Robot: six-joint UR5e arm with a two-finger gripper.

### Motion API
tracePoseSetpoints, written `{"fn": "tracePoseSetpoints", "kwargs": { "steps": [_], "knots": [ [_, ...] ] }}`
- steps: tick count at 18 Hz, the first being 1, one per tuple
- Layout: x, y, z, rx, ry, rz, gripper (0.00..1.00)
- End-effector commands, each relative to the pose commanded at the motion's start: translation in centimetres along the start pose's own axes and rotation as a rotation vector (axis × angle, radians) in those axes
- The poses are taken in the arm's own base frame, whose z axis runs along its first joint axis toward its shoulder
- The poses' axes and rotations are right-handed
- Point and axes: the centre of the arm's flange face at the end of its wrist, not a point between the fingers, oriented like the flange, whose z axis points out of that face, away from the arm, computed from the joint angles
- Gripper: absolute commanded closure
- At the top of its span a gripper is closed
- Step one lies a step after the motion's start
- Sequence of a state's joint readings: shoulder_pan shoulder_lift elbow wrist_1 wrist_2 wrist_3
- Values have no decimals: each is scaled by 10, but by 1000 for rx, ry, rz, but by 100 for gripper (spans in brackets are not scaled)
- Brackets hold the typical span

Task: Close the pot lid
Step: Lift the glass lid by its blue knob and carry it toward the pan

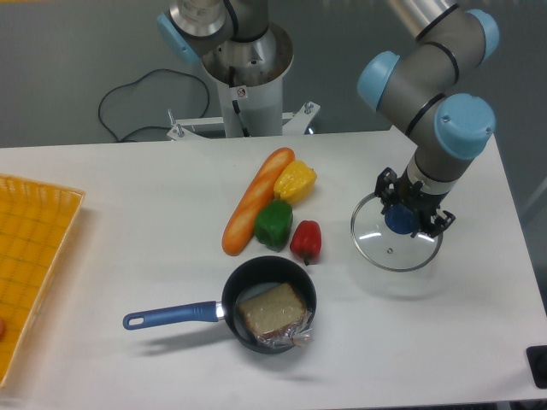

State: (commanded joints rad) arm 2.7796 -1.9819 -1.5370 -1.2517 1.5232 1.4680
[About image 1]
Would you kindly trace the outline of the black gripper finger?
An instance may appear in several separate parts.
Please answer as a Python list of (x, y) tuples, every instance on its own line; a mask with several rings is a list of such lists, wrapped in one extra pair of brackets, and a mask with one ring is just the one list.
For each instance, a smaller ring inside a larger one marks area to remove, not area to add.
[(415, 214), (415, 228), (411, 237), (424, 234), (427, 237), (435, 238), (446, 231), (455, 220), (455, 215), (446, 210), (438, 210), (435, 215), (418, 212)]
[(397, 203), (397, 190), (394, 185), (396, 182), (397, 174), (390, 167), (385, 168), (377, 177), (374, 195), (380, 199), (382, 214), (386, 214)]

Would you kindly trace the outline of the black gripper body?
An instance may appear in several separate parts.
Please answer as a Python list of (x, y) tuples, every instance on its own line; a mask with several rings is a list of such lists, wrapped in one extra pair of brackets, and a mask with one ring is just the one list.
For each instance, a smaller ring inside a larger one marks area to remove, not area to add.
[(416, 164), (408, 164), (393, 183), (391, 218), (434, 220), (449, 193), (449, 183), (427, 176)]

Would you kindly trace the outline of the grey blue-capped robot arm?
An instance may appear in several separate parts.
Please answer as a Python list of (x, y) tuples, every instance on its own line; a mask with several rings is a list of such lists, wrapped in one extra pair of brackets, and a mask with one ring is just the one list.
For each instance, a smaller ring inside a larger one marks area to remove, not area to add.
[[(454, 219), (440, 203), (496, 126), (484, 100), (447, 90), (492, 54), (499, 30), (487, 13), (463, 11), (455, 1), (392, 1), (390, 7), (417, 49), (407, 57), (378, 54), (356, 89), (416, 150), (402, 176), (380, 174), (374, 193), (393, 231), (436, 237)], [(269, 19), (267, 2), (175, 1), (157, 25), (182, 61), (200, 62), (216, 81), (228, 137), (281, 133), (282, 79), (293, 48)]]

